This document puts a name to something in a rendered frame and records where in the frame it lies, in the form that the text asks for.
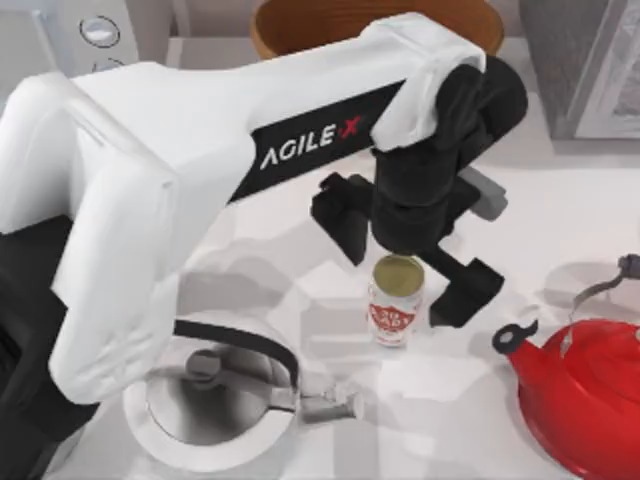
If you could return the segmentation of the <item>red and white can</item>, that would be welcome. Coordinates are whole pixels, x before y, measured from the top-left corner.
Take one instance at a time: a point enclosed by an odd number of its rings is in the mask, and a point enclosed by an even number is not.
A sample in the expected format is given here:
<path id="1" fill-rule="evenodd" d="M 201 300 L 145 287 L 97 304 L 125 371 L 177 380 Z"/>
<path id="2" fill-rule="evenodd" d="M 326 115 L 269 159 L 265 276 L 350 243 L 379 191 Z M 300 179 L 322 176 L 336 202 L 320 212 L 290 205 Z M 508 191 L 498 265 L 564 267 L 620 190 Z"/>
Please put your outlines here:
<path id="1" fill-rule="evenodd" d="M 379 259 L 368 288 L 366 319 L 374 339 L 402 347 L 422 317 L 425 272 L 410 256 L 389 254 Z"/>

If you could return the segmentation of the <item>red kettle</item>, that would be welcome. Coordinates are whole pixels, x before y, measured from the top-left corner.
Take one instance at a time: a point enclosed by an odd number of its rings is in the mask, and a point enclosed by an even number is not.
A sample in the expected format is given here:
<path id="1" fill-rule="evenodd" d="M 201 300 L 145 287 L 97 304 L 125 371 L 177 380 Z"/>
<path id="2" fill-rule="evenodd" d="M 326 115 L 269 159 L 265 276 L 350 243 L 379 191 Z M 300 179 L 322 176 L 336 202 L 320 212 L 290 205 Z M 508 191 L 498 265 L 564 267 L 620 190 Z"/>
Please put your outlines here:
<path id="1" fill-rule="evenodd" d="M 492 337 L 517 376 L 521 416 L 538 444 L 583 480 L 640 480 L 640 325 L 576 317 L 590 298 L 640 281 L 640 255 L 577 295 L 568 323 L 541 346 L 539 324 L 507 324 Z"/>

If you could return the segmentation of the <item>brown wooden basket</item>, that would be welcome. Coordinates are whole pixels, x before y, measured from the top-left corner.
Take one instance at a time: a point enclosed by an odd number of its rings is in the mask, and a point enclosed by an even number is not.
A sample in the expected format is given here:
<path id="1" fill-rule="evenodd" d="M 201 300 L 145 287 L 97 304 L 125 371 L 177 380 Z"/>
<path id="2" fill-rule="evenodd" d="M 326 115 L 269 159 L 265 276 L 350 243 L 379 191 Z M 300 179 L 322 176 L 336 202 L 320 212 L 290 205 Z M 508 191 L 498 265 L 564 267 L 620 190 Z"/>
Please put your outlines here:
<path id="1" fill-rule="evenodd" d="M 259 56 L 271 59 L 358 35 L 374 20 L 395 14 L 426 15 L 486 52 L 499 51 L 503 21 L 486 0 L 264 0 L 250 22 Z"/>

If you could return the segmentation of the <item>grey cabinet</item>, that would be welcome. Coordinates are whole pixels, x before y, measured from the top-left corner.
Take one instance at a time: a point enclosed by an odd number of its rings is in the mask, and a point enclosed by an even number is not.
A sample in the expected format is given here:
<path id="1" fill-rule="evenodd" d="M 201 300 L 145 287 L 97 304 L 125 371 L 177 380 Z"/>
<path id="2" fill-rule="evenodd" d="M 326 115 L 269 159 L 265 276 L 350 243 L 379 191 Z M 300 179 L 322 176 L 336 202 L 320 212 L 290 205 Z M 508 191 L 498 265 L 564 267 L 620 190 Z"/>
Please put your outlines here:
<path id="1" fill-rule="evenodd" d="M 640 140 L 640 0 L 519 0 L 554 139 Z"/>

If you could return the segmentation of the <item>white kettle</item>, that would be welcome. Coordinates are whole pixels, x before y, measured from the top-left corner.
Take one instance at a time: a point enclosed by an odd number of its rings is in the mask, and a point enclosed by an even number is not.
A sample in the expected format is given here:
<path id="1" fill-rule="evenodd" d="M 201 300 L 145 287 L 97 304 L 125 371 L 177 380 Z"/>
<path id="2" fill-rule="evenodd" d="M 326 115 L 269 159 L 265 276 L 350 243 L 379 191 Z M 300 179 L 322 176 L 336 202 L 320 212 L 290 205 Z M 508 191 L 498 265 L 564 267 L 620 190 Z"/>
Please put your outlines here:
<path id="1" fill-rule="evenodd" d="M 176 319 L 169 343 L 123 395 L 129 427 L 159 463 L 223 473 L 275 447 L 298 424 L 363 418 L 360 392 L 304 372 L 269 323 L 199 312 Z"/>

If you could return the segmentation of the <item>pale microwave oven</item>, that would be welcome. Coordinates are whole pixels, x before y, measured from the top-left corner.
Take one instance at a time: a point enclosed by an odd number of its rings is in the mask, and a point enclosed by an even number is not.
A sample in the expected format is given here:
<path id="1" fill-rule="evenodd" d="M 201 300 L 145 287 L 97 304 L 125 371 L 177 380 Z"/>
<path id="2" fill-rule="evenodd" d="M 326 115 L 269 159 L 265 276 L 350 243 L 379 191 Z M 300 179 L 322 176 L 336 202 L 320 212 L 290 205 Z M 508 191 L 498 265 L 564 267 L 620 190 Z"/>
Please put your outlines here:
<path id="1" fill-rule="evenodd" d="M 79 22 L 94 16 L 118 25 L 117 45 L 100 49 L 82 39 Z M 172 0 L 0 0 L 0 110 L 31 75 L 93 73 L 107 58 L 163 63 L 173 26 Z"/>

